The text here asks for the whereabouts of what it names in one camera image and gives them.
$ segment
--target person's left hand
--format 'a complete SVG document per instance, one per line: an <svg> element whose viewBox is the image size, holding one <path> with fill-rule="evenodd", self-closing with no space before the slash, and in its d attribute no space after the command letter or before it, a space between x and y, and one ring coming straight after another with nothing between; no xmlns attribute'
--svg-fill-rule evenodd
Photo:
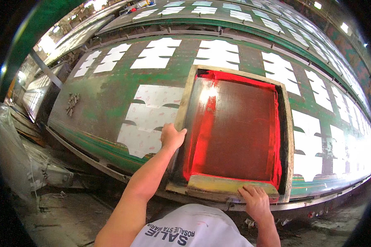
<svg viewBox="0 0 371 247"><path fill-rule="evenodd" d="M162 148L175 151L183 144L186 133L187 129L177 131L173 123L164 124L161 134Z"/></svg>

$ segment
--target metal pole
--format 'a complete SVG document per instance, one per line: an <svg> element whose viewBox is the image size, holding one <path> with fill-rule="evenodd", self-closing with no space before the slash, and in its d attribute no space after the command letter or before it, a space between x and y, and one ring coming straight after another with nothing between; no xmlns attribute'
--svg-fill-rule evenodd
<svg viewBox="0 0 371 247"><path fill-rule="evenodd" d="M32 49L30 52L30 56L33 60L37 63L40 69L46 74L52 82L55 83L60 89L62 89L63 83L59 80L59 78L45 65L45 63L41 60L41 58L37 55L37 53Z"/></svg>

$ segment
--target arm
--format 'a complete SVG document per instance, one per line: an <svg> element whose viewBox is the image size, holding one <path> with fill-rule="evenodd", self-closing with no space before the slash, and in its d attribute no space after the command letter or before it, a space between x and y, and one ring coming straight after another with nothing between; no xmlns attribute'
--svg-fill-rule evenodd
<svg viewBox="0 0 371 247"><path fill-rule="evenodd" d="M281 241L269 210L268 195L264 189L245 185L238 191L246 200L246 212L257 222L257 247L280 246Z"/></svg>
<svg viewBox="0 0 371 247"><path fill-rule="evenodd" d="M183 144L187 130L177 132L173 123L162 129L161 150L137 170L106 225L96 236L94 246L130 246L146 224L147 202L155 194L174 152Z"/></svg>

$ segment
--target white t-shirt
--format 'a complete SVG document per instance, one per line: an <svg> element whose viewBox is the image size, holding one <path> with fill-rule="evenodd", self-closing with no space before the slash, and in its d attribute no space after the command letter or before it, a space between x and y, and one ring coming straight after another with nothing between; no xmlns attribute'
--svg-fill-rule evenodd
<svg viewBox="0 0 371 247"><path fill-rule="evenodd" d="M223 211L199 204L184 205L145 225L131 246L253 247Z"/></svg>

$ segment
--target hand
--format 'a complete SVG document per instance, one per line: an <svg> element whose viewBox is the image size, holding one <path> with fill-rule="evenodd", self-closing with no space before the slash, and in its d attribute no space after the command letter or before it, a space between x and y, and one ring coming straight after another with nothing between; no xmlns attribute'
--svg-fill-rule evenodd
<svg viewBox="0 0 371 247"><path fill-rule="evenodd" d="M162 148L169 148L175 151L183 144L186 133L187 129L183 129L180 132L177 131L173 123L164 124L161 134Z"/></svg>
<svg viewBox="0 0 371 247"><path fill-rule="evenodd" d="M246 200L246 212L257 222L263 224L272 219L271 210L269 210L269 198L262 187L244 185L238 189L239 193Z"/></svg>

